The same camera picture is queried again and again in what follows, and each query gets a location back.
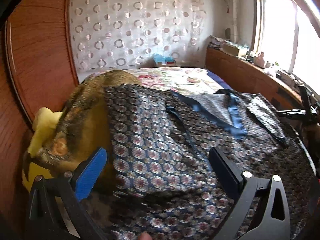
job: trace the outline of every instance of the finger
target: finger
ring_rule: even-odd
[[[148,233],[143,232],[140,237],[138,237],[138,240],[152,240],[152,238]]]

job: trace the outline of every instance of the box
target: box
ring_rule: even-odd
[[[248,51],[248,49],[245,47],[238,46],[236,44],[231,44],[228,42],[221,43],[220,50],[230,56],[235,56],[235,57],[243,57],[244,55],[246,55]]]
[[[162,62],[155,62],[155,67],[175,67],[176,63],[175,62],[166,62],[165,65],[162,65]]]

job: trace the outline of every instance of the windowsill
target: windowsill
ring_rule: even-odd
[[[278,110],[302,108],[300,95],[296,91],[248,61],[208,47],[206,67],[239,92],[261,93]]]
[[[278,74],[281,75],[282,82],[284,82],[287,86],[289,86],[292,90],[296,91],[298,94],[300,93],[298,86],[304,85],[307,89],[308,95],[310,96],[311,104],[317,103],[319,105],[319,95],[311,87],[309,87],[307,84],[301,81],[295,74],[292,74],[294,78],[291,78],[291,75],[283,70],[279,70]]]
[[[273,76],[270,76],[270,75],[264,73],[264,71],[263,71],[262,68],[254,65],[254,64],[252,64],[252,63],[250,63],[250,62],[248,62],[248,61],[244,61],[244,62],[247,63],[248,65],[250,65],[250,66],[251,66],[252,68],[254,68],[255,70],[263,73],[263,74],[266,76],[266,78],[270,78],[270,79],[272,79],[273,81],[277,82],[278,85],[280,85],[287,93],[289,93],[289,95],[290,95],[293,99],[295,99],[298,103],[302,104],[300,95],[299,95],[296,91],[294,91],[290,86],[288,86],[285,82],[283,82],[283,81],[280,80],[279,78],[276,78],[276,77],[273,77]]]

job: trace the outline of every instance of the window frame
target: window frame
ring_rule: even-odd
[[[292,57],[291,57],[291,62],[290,62],[290,66],[289,66],[289,70],[287,70],[286,72],[288,74],[292,74],[293,71],[293,67],[294,67],[294,63],[296,60],[296,56],[297,56],[297,50],[298,50],[298,38],[299,38],[299,24],[298,24],[298,7],[297,4],[292,1],[292,5],[293,8],[295,10],[295,29],[294,29],[294,39],[293,39],[293,50],[292,50]],[[261,43],[263,40],[263,36],[264,36],[264,27],[265,27],[265,5],[266,5],[266,0],[257,0],[257,2],[259,3],[259,11],[260,11],[260,22],[257,23],[257,33],[258,33],[258,41],[257,45],[254,48],[254,52],[259,52],[260,51],[260,47],[261,47]]]
[[[298,51],[298,41],[299,41],[299,24],[298,24],[298,7],[297,4],[295,3],[294,0],[291,0],[293,7],[295,9],[295,30],[294,30],[294,40],[293,40],[293,50],[292,50],[292,58],[291,58],[291,63],[289,66],[289,70],[284,71],[288,75],[293,75],[295,77],[295,86],[293,89],[295,89],[298,92],[297,85],[305,85],[307,88],[308,94],[312,96],[315,100],[315,102],[319,102],[320,106],[320,95],[318,95],[307,83],[305,83],[302,79],[300,79],[297,75],[293,74],[293,69],[295,65],[295,60],[297,56],[297,51]],[[255,12],[254,12],[254,28],[255,31],[253,32],[252,36],[252,46],[251,50],[253,52],[259,52],[261,43],[263,40],[263,35],[264,35],[264,25],[265,25],[265,3],[266,0],[254,0],[255,3]]]

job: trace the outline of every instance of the wooden headboard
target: wooden headboard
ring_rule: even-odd
[[[22,0],[7,21],[10,75],[30,122],[41,107],[61,111],[78,84],[68,8],[69,0]]]

